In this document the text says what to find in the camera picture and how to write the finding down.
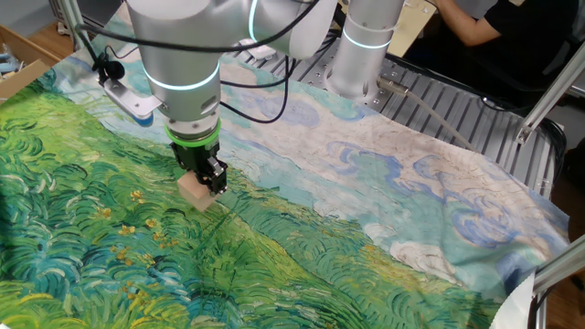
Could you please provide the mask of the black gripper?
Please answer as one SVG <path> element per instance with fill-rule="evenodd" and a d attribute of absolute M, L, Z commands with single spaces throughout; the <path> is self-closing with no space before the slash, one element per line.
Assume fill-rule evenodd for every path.
<path fill-rule="evenodd" d="M 221 195 L 227 190 L 228 165 L 217 159 L 218 139 L 198 146 L 172 142 L 171 147 L 175 159 L 184 169 L 205 177 L 205 185 L 213 195 Z"/>

